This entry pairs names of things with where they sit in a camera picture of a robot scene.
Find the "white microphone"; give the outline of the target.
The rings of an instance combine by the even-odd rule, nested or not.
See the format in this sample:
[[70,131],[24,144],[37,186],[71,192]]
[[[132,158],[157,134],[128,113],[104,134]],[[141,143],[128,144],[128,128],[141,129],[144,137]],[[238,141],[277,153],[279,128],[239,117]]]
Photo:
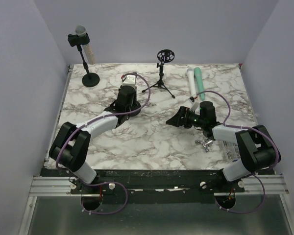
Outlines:
[[191,96],[196,96],[194,70],[191,68],[187,69],[186,75],[189,82]]

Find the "black tripod shock mount stand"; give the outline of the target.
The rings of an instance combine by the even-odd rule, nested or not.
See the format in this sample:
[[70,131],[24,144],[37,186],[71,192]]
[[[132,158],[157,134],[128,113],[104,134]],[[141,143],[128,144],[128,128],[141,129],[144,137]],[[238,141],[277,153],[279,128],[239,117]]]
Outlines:
[[175,96],[165,86],[163,78],[164,78],[164,65],[166,63],[172,62],[174,58],[175,58],[175,53],[170,49],[163,49],[157,53],[157,59],[159,63],[157,63],[156,67],[159,68],[159,79],[155,84],[150,86],[150,88],[160,88],[160,89],[166,90],[172,96],[172,98],[175,98]]

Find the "mint green microphone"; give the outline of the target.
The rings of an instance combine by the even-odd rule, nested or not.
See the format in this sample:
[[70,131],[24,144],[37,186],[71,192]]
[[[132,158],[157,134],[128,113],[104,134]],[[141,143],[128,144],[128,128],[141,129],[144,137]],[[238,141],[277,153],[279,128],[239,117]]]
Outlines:
[[195,79],[197,82],[198,91],[200,92],[200,94],[199,94],[200,99],[202,101],[204,101],[205,100],[205,93],[204,93],[204,86],[203,86],[203,81],[202,81],[202,72],[199,67],[194,68],[194,75],[195,75]]

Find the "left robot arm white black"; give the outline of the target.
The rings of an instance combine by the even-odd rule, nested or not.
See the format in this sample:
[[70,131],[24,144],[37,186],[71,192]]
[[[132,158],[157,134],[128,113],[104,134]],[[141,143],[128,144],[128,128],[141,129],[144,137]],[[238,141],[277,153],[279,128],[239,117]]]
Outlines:
[[91,140],[108,130],[119,127],[130,117],[137,115],[139,111],[132,114],[127,112],[136,110],[140,106],[137,101],[136,89],[131,86],[121,86],[117,99],[101,114],[103,118],[97,119],[91,124],[65,122],[51,145],[49,157],[56,160],[66,140],[72,133],[75,133],[71,139],[74,143],[67,144],[58,163],[82,180],[82,188],[87,193],[96,192],[99,187],[99,182],[96,179],[97,173],[86,163]]

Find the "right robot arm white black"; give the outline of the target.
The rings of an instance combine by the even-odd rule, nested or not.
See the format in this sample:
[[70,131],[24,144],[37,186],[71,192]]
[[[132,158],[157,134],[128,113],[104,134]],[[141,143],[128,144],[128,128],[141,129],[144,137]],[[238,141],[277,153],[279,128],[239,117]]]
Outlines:
[[216,187],[222,192],[233,187],[233,181],[249,176],[263,168],[276,165],[281,160],[279,150],[263,125],[252,128],[224,126],[217,121],[215,107],[210,101],[199,104],[199,114],[181,106],[167,125],[174,127],[198,127],[211,141],[224,141],[238,146],[240,159],[220,171]]

